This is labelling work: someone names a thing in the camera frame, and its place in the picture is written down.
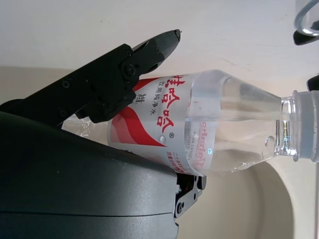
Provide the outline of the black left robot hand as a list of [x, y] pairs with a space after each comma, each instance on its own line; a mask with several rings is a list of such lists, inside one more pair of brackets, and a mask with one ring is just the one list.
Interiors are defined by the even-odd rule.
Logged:
[[[294, 44], [297, 46], [306, 45], [319, 40], [318, 36], [308, 36], [295, 31], [293, 34]], [[307, 81], [307, 87], [309, 91], [319, 90], [319, 75], [310, 78]]]

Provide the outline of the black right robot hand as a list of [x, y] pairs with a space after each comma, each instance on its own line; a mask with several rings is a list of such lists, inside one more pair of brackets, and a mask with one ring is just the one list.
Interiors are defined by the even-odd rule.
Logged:
[[174, 172], [62, 129], [104, 122], [132, 103], [143, 74], [176, 49], [180, 30], [123, 44], [24, 99], [0, 107], [3, 239], [175, 239], [175, 219], [206, 177]]

